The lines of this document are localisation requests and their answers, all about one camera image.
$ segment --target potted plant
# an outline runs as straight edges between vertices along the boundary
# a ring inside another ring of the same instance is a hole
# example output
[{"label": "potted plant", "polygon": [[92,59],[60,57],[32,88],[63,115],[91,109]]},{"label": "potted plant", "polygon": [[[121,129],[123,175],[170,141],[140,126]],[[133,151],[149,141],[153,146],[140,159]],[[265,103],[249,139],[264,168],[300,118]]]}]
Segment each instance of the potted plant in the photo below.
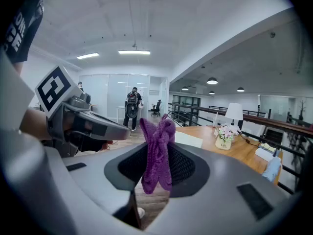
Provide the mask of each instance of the potted plant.
[{"label": "potted plant", "polygon": [[224,125],[220,128],[215,128],[214,135],[217,137],[215,146],[219,149],[229,150],[234,135],[238,135],[239,132],[239,127],[235,125]]}]

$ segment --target black mesh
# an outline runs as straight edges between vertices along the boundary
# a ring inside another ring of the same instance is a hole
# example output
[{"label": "black mesh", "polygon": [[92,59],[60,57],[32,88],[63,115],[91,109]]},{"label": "black mesh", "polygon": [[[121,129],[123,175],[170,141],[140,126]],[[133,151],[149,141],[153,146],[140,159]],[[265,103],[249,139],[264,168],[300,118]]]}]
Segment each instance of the black mesh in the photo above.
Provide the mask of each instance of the black mesh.
[{"label": "black mesh", "polygon": [[192,174],[194,174],[195,172],[196,165],[190,158],[183,155],[175,148],[169,145],[167,146],[167,148],[168,162],[170,165],[170,171],[172,176],[172,185],[174,186],[191,177]]},{"label": "black mesh", "polygon": [[138,182],[146,170],[148,146],[143,147],[118,164],[118,170],[125,177]]}]

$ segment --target flower vase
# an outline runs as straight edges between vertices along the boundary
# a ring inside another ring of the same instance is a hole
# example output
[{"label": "flower vase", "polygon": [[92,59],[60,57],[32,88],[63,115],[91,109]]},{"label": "flower vase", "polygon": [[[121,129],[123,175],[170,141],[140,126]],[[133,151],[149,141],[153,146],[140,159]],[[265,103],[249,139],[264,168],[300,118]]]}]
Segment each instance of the flower vase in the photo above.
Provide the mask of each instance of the flower vase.
[{"label": "flower vase", "polygon": [[231,141],[224,141],[220,137],[217,137],[215,141],[215,146],[222,150],[229,150],[231,147]]}]

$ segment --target flowers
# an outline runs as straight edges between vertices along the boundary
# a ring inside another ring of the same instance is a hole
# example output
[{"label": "flowers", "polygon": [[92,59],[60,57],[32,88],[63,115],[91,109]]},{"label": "flowers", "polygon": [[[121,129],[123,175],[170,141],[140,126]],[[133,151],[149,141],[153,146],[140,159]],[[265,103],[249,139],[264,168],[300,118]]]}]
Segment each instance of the flowers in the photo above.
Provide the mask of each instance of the flowers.
[{"label": "flowers", "polygon": [[214,135],[215,137],[219,136],[220,139],[224,140],[224,142],[232,141],[234,135],[238,135],[240,129],[235,125],[225,125],[221,126],[220,129],[215,128]]}]

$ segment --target white table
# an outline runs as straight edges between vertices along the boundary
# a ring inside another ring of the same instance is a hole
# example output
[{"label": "white table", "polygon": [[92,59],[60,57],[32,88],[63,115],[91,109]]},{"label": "white table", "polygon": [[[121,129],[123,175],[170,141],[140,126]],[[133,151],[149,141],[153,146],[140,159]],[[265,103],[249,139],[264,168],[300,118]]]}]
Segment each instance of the white table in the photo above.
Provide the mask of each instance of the white table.
[{"label": "white table", "polygon": [[[141,112],[142,112],[142,108],[143,106],[139,106],[138,107],[138,115],[137,115],[137,119],[139,120],[141,118]],[[125,106],[117,106],[116,107],[116,122],[118,123],[118,110],[119,109],[125,109]]]}]

